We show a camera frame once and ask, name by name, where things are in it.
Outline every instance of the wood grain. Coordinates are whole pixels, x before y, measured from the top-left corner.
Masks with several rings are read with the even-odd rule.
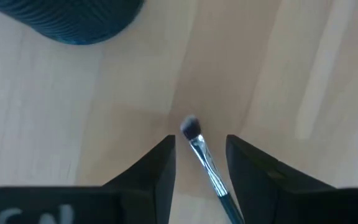
[[[228,222],[179,133],[190,113],[226,182],[237,134],[358,185],[358,0],[148,0],[84,47],[0,14],[0,185],[103,184],[176,134],[171,222]]]

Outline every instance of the ribbed black container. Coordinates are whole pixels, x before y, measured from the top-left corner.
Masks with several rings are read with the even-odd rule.
[[[0,0],[0,12],[67,44],[93,44],[122,31],[144,0]]]

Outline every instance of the black brush handle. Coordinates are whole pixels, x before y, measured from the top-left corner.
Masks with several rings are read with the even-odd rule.
[[[230,193],[223,197],[219,197],[224,210],[229,216],[232,224],[244,224],[244,220],[241,217],[240,211],[237,209],[237,205],[234,203]]]

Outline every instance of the makeup brush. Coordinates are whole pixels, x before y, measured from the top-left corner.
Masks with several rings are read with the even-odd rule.
[[[227,190],[227,187],[224,185],[224,182],[222,181],[222,178],[215,166],[211,153],[209,152],[208,146],[206,145],[206,141],[201,134],[200,122],[196,116],[187,116],[180,125],[180,131],[185,135],[190,143],[191,148],[196,153],[198,159],[205,168],[212,186],[218,195],[224,210],[229,216],[231,223],[243,224],[244,220],[242,219],[240,212],[238,211],[237,206],[233,201],[233,198]]]

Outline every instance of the silver ferrule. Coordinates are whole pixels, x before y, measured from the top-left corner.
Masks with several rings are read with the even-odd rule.
[[[201,161],[201,164],[207,171],[209,179],[211,180],[212,186],[214,187],[217,195],[219,197],[227,195],[227,188],[224,185],[221,176],[219,175],[211,153],[209,153],[209,149],[205,143],[204,137],[199,134],[197,137],[190,140],[189,143],[193,148],[193,151],[196,153],[198,159]]]

